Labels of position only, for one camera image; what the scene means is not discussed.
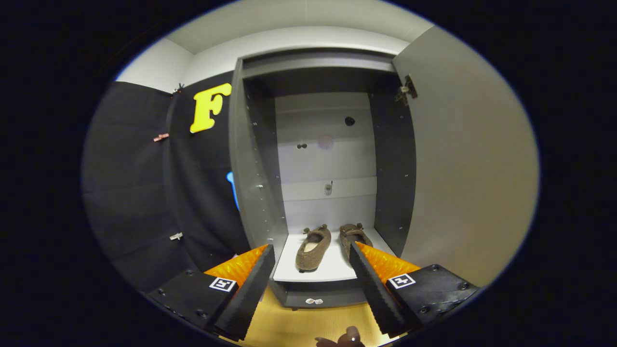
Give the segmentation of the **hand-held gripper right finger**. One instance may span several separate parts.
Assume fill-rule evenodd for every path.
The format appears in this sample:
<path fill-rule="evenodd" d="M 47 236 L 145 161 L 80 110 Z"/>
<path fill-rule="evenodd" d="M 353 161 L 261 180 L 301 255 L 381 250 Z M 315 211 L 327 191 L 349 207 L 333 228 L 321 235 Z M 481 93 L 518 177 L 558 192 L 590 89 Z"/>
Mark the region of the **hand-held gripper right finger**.
<path fill-rule="evenodd" d="M 419 267 L 361 242 L 350 263 L 382 334 L 418 332 L 451 316 L 481 289 L 439 264 Z"/>

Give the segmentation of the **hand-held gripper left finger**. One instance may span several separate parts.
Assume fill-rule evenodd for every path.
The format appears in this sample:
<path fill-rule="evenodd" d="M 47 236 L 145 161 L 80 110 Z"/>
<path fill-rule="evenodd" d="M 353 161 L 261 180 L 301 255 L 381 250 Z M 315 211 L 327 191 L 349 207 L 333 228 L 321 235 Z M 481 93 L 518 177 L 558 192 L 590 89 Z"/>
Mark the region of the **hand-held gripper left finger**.
<path fill-rule="evenodd" d="M 264 244 L 205 272 L 183 269 L 145 298 L 200 333 L 244 340 L 274 266 Z"/>

